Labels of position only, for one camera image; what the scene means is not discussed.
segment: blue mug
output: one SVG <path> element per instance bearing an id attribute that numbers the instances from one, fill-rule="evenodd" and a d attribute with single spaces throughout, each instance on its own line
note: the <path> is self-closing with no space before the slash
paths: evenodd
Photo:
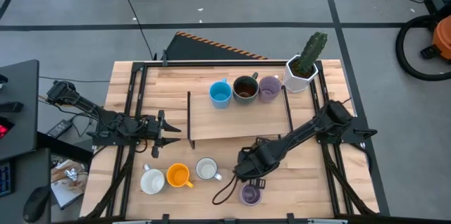
<path id="1" fill-rule="evenodd" d="M 232 88 L 227 83 L 227 79 L 223 78 L 221 81 L 212 84 L 209 93 L 211 103 L 215 108 L 227 108 L 232 97 Z"/>

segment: cup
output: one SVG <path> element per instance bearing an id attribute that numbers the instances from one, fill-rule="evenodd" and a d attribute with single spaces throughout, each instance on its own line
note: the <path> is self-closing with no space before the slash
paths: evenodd
<path id="1" fill-rule="evenodd" d="M 187 185 L 190 188 L 194 187 L 190 182 L 190 170 L 181 163 L 176 163 L 169 167 L 166 178 L 168 183 L 174 187 L 182 187 L 183 185 Z"/>
<path id="2" fill-rule="evenodd" d="M 274 76 L 266 76 L 260 80 L 259 98 L 264 103 L 272 102 L 282 89 L 280 80 Z"/>
<path id="3" fill-rule="evenodd" d="M 237 103 L 247 105 L 252 103 L 259 92 L 259 83 L 257 82 L 258 73 L 252 77 L 241 76 L 233 83 L 233 98 Z"/>
<path id="4" fill-rule="evenodd" d="M 141 177 L 141 189 L 143 192 L 153 195 L 161 191 L 164 187 L 164 174 L 157 169 L 144 165 L 146 172 Z"/>
<path id="5" fill-rule="evenodd" d="M 252 185 L 245 185 L 240 192 L 240 201 L 246 206 L 255 206 L 261 201 L 261 190 Z"/>
<path id="6" fill-rule="evenodd" d="M 223 78 L 219 82 L 212 84 L 209 90 L 211 103 L 215 108 L 227 108 L 232 96 L 232 88 Z"/>
<path id="7" fill-rule="evenodd" d="M 209 157 L 204 157 L 197 162 L 196 174 L 204 180 L 216 178 L 221 181 L 223 179 L 222 175 L 218 174 L 218 164 Z"/>

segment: wooden table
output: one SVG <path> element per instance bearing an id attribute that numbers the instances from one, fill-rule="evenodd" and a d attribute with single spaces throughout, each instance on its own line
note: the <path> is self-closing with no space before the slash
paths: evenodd
<path id="1" fill-rule="evenodd" d="M 131 61 L 115 63 L 105 109 L 124 111 L 131 66 Z M 349 92 L 340 61 L 324 60 L 323 67 L 330 98 L 338 101 L 348 99 Z M 265 177 L 266 189 L 259 205 L 248 207 L 239 202 L 237 192 L 242 186 L 241 182 L 238 182 L 234 195 L 226 203 L 220 206 L 211 203 L 213 196 L 232 178 L 238 151 L 242 147 L 250 146 L 255 138 L 202 140 L 198 141 L 196 149 L 192 150 L 186 140 L 187 92 L 206 94 L 209 85 L 222 77 L 227 77 L 228 82 L 233 82 L 235 78 L 254 71 L 259 72 L 259 77 L 279 75 L 282 79 L 284 67 L 228 66 L 210 67 L 210 70 L 200 70 L 196 67 L 168 67 L 152 68 L 148 71 L 142 114 L 156 115 L 159 109 L 163 109 L 167 121 L 182 130 L 180 133 L 165 132 L 164 136 L 180 137 L 182 140 L 161 149 L 159 158 L 152 158 L 150 150 L 135 155 L 127 219 L 161 219 L 164 213 L 170 214 L 170 219 L 286 218 L 287 213 L 294 213 L 296 218 L 333 217 L 323 155 L 320 145 L 314 138 L 290 151 L 280 167 Z M 139 79 L 138 75 L 131 115 L 136 107 Z M 299 94 L 288 94 L 288 99 L 295 128 L 312 118 L 314 107 L 309 89 Z M 353 112 L 351 102 L 347 102 L 345 106 L 351 113 Z M 378 211 L 365 155 L 349 145 L 342 145 L 341 151 L 348 182 L 368 207 Z M 124 150 L 124 158 L 127 152 L 127 149 Z M 107 147 L 92 161 L 81 216 L 94 208 L 111 184 L 115 156 L 116 147 Z M 196 162 L 205 156 L 216 160 L 219 173 L 223 176 L 222 181 L 205 181 L 195 175 Z M 168 167 L 174 163 L 184 163 L 190 169 L 190 179 L 194 188 L 174 188 L 166 185 L 159 194 L 145 194 L 140 188 L 145 163 L 163 173 L 166 173 Z M 344 213 L 342 190 L 336 181 L 335 184 L 338 188 L 341 211 Z M 119 212 L 121 196 L 120 188 L 116 195 L 115 215 Z"/>

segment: hexagonal planter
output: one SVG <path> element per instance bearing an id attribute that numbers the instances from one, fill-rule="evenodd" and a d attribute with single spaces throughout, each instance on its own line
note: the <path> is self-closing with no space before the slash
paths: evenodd
<path id="1" fill-rule="evenodd" d="M 297 77 L 291 73 L 290 63 L 291 61 L 299 58 L 300 55 L 295 55 L 285 64 L 285 74 L 283 75 L 283 84 L 287 87 L 287 90 L 292 93 L 299 93 L 304 91 L 310 84 L 310 82 L 315 78 L 316 74 L 318 74 L 318 68 L 316 68 L 315 64 L 314 73 L 309 78 Z"/>

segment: concrete floor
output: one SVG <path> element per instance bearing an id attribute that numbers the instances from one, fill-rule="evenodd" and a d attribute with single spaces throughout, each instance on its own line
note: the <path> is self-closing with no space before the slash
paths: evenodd
<path id="1" fill-rule="evenodd" d="M 427 14 L 408 0 L 334 0 L 341 23 L 403 23 Z M 342 58 L 333 25 L 312 27 L 177 28 L 173 23 L 332 23 L 328 0 L 131 0 L 142 24 L 164 24 L 144 30 L 153 52 L 161 52 L 176 31 L 222 42 L 269 58 L 290 58 L 315 31 L 329 34 L 321 58 Z M 2 65 L 31 58 L 40 75 L 79 80 L 107 80 L 114 61 L 149 60 L 139 30 L 51 30 L 55 25 L 136 25 L 127 0 L 11 0 L 2 26 L 43 25 L 45 31 L 0 31 Z M 405 75 L 395 59 L 397 28 L 345 28 L 354 74 L 373 137 L 378 165 L 392 216 L 451 219 L 450 82 L 422 82 Z M 421 61 L 428 45 L 426 30 L 412 30 L 406 54 L 425 72 L 444 72 L 440 61 Z M 46 94 L 51 80 L 40 80 Z M 108 83 L 77 83 L 88 99 L 102 104 Z M 39 130 L 46 132 L 65 114 L 39 104 Z M 80 118 L 77 125 L 87 121 Z M 63 138 L 79 139 L 72 130 Z M 52 208 L 54 220 L 77 218 L 81 200 L 64 211 Z"/>

